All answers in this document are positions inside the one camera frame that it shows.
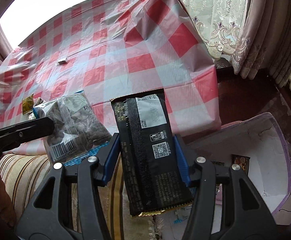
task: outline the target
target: plastic tablecloth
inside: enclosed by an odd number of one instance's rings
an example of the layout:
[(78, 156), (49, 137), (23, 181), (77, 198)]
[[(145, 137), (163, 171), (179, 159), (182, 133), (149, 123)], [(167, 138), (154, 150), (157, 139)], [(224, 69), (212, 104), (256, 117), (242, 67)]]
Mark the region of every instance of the plastic tablecloth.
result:
[[(48, 101), (84, 90), (114, 133), (111, 98), (161, 87), (173, 133), (220, 127), (215, 66), (182, 2), (86, 0), (47, 21), (4, 60), (0, 128), (26, 121), (22, 98), (32, 93)], [(14, 152), (40, 151), (38, 140)]]

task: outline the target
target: metal screw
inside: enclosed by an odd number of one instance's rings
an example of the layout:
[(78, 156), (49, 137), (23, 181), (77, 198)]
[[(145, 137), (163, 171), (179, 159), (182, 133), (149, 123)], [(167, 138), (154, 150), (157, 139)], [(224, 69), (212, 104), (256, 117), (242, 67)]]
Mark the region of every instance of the metal screw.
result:
[(238, 165), (238, 164), (232, 164), (232, 169), (235, 171), (238, 171), (241, 168), (240, 168), (240, 165)]
[(62, 168), (62, 163), (55, 163), (53, 165), (53, 168), (55, 168), (56, 170), (61, 169)]
[(90, 163), (94, 163), (97, 160), (97, 158), (95, 156), (90, 156), (87, 161)]
[(197, 162), (198, 162), (198, 163), (205, 163), (205, 161), (206, 161), (206, 160), (205, 160), (204, 157), (198, 157), (198, 158), (197, 158)]

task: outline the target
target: black gripper frame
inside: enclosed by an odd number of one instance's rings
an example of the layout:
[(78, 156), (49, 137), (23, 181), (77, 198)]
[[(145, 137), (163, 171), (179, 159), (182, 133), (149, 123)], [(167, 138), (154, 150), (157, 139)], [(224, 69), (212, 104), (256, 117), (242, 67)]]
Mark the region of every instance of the black gripper frame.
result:
[[(278, 239), (276, 223), (259, 192), (242, 169), (223, 167), (207, 160), (175, 136), (178, 166), (188, 187), (196, 187), (191, 214), (182, 240)], [(221, 230), (211, 234), (215, 186), (222, 184)]]
[[(55, 169), (51, 167), (28, 203), (15, 234), (24, 240), (111, 240), (98, 186), (110, 181), (119, 156), (119, 134), (97, 153), (97, 159)], [(78, 184), (82, 233), (73, 230), (71, 184)]]

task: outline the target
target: qr code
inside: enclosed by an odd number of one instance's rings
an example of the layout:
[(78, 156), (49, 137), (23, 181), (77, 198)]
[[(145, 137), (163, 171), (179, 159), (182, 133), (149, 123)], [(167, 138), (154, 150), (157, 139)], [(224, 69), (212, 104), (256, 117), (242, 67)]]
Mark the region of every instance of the qr code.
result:
[(154, 158), (161, 158), (165, 156), (169, 156), (169, 149), (167, 146), (167, 142), (158, 143), (152, 145)]

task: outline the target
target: clear plastic bag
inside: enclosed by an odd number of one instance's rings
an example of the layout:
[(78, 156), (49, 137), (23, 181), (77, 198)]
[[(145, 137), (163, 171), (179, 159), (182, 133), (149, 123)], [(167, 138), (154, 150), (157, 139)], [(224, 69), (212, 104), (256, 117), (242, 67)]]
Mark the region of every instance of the clear plastic bag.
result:
[(35, 106), (33, 113), (36, 118), (49, 117), (54, 121), (53, 134), (44, 139), (52, 163), (66, 162), (111, 140), (83, 91)]

